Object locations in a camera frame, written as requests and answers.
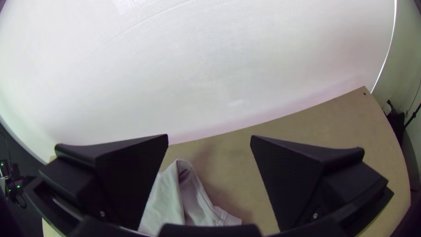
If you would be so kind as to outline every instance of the white curved screen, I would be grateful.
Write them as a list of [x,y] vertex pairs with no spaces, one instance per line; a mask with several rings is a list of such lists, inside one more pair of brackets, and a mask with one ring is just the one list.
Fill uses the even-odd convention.
[[55,143],[212,136],[373,88],[393,0],[7,1],[0,115]]

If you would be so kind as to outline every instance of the black triangular block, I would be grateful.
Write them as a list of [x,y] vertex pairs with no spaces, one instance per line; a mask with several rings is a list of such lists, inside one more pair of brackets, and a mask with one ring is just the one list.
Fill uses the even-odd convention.
[[263,136],[250,147],[281,230],[295,226],[323,174],[361,162],[362,148],[331,149]]
[[119,224],[136,230],[167,148],[164,134],[90,146],[58,144],[55,150],[58,159],[93,171]]

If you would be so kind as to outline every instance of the white cloth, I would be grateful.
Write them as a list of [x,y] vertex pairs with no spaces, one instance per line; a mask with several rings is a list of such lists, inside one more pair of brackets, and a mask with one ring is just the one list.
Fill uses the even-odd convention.
[[157,175],[138,231],[157,236],[166,223],[233,226],[241,220],[213,206],[190,162],[177,159]]

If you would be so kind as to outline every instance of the wooden platform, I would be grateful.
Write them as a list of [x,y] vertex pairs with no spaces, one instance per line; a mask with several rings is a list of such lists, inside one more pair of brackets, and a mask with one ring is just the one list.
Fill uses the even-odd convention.
[[389,236],[410,206],[408,174],[396,137],[365,87],[270,122],[171,145],[161,170],[176,158],[190,160],[214,205],[255,223],[263,235],[279,232],[250,149],[251,135],[332,148],[363,147],[363,161],[389,180],[395,193],[361,236]]

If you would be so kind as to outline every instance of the black device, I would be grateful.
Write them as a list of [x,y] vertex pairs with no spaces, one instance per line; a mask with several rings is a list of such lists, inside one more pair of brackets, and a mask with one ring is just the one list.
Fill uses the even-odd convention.
[[[393,193],[362,162],[364,150],[330,149],[252,136],[251,150],[268,192],[279,237],[358,234]],[[25,191],[43,218],[71,237],[139,237],[138,228],[167,135],[92,146],[55,147]],[[255,225],[164,225],[160,237],[260,237]]]

